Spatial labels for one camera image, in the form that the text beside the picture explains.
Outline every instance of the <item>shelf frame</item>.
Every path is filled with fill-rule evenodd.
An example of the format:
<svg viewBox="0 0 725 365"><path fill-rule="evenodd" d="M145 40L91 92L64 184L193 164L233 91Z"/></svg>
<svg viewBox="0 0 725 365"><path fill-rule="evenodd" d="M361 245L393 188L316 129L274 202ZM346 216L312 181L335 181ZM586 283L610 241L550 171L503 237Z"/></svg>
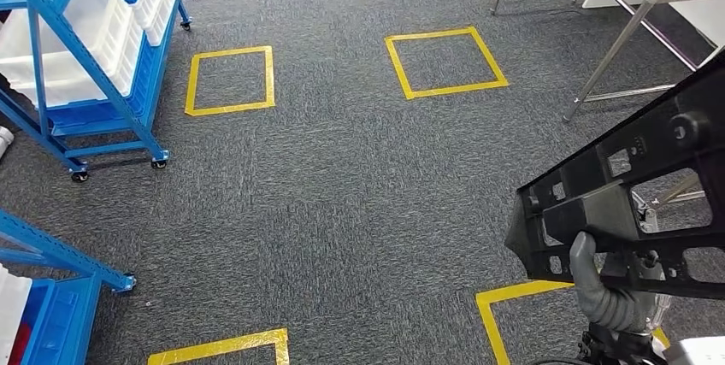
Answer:
<svg viewBox="0 0 725 365"><path fill-rule="evenodd" d="M89 50L83 45L78 36L73 32L68 20L63 16L63 10L68 0L26 0L26 6L30 17L31 26L31 46L33 52L33 66L35 70L35 79L38 90L38 121L33 119L25 110L15 103L11 98L0 92L0 110L2 110L12 121L14 121L22 130L27 132L31 137L39 141L39 143L51 154L57 157L71 173L84 173L87 170L85 162L81 161L78 156L93 156L97 154L105 154L119 150L136 150L146 149L151 153L153 162L166 161L168 159L168 151L164 150L151 132L153 115L140 119L136 116L125 98L118 92L109 77L98 65ZM190 19L183 4L180 0L176 0L176 8L182 15L183 24L190 23ZM139 139L130 144L109 144L101 146L86 147L84 149L70 150L64 143L63 137L54 135L50 131L50 123L48 122L47 111L44 99L44 76L42 65L42 50L38 35L38 16L42 16L46 24L53 30L56 36L66 46L68 51L76 58L83 69L89 74L93 81L98 85L99 89L108 98L115 110L121 115L122 124L125 130L132 131ZM175 13L172 13L170 26L173 27ZM166 48L164 53L168 51L168 41L170 40L170 32L165 37ZM165 58L158 64L155 77L162 78L163 66ZM161 80L157 81L156 88L160 88ZM158 99L159 90L153 90L151 94L155 95L151 99L152 111L155 111L156 101ZM98 132L108 132L106 130L98 130Z"/></svg>

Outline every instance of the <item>robotic hand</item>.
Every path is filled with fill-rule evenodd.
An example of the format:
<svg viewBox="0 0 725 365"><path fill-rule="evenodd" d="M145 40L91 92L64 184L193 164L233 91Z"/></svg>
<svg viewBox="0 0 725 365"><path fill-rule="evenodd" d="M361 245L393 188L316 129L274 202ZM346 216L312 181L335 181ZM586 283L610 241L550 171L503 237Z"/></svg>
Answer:
<svg viewBox="0 0 725 365"><path fill-rule="evenodd" d="M595 365L667 365L664 346L651 333L660 326L669 307L669 295L642 291L610 289L602 284L595 264L594 237L580 232L569 251L579 306L590 321L582 335L577 359ZM616 253L607 254L603 274L625 275L634 272L640 278L663 278L656 255L639 256L625 262Z"/></svg>

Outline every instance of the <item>gray carpet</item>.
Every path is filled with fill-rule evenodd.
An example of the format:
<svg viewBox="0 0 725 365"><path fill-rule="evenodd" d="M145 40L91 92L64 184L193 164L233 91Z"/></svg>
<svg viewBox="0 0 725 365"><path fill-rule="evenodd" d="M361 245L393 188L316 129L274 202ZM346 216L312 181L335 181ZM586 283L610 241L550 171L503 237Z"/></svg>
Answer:
<svg viewBox="0 0 725 365"><path fill-rule="evenodd" d="M140 364L277 327L288 329L292 364L493 363L474 296L525 280L503 247L514 190L652 98L560 121L626 23L617 9L504 0L491 17L488 0L185 2L193 29L174 34L155 124L167 169L143 153L105 156L77 185L22 133L0 162L0 206L138 276L130 295L103 294L89 364ZM655 20L695 56L708 52L672 10ZM510 86L406 100L383 39L467 26ZM257 45L274 51L275 108L184 114L195 53ZM492 76L466 38L399 47L418 90ZM261 70L261 55L203 62L197 107L261 99ZM639 31L598 90L685 74ZM724 308L678 299L664 330L725 333ZM514 364L574 354L586 325L571 291L493 312ZM190 363L268 365L274 351Z"/></svg>

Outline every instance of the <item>black cable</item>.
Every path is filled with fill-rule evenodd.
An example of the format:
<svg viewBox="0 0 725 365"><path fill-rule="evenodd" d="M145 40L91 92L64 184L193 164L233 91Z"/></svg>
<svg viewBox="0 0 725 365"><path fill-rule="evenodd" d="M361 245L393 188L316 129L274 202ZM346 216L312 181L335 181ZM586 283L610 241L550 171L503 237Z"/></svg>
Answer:
<svg viewBox="0 0 725 365"><path fill-rule="evenodd" d="M569 365L592 365L589 362L580 361L578 359L556 358L556 357L537 359L536 361L531 362L528 365L546 365L547 363L567 363Z"/></svg>

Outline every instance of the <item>blue shelving rack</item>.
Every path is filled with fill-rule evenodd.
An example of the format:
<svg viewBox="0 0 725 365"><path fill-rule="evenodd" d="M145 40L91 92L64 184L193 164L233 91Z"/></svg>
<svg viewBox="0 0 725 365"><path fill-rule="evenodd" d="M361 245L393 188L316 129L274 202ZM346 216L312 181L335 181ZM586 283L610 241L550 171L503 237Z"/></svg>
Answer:
<svg viewBox="0 0 725 365"><path fill-rule="evenodd" d="M133 80L129 97L123 97L115 88L105 72L83 45L73 28L63 16L63 10L69 0L0 0L0 10L27 9L30 21L30 38L35 69L35 82L38 93L38 121L27 113L19 104L0 91L0 111L5 113L15 124L31 137L35 138L45 149L68 167L73 180L88 179L87 164L81 157L95 156L123 150L148 150L151 153L151 166L166 167L168 151L164 150L151 133L154 113L158 102L161 82L165 68L168 46L176 18L176 10L181 15L181 26L190 29L191 20L180 0L171 14L164 41L157 47L150 47L145 41L141 47L139 63ZM44 76L42 50L39 42L38 16L42 16L50 29L65 44L83 69L96 82L108 100L102 102L71 103L73 110L84 115L92 115L87 121L76 124L49 123L49 109L45 105ZM71 149L65 138L87 136L92 134L131 131L138 138L133 141L104 144Z"/></svg>
<svg viewBox="0 0 725 365"><path fill-rule="evenodd" d="M101 286L131 291L136 279L0 209L0 238L25 250L0 248L0 261L67 269L66 280L33 280L23 321L31 337L23 365L82 365L91 338Z"/></svg>

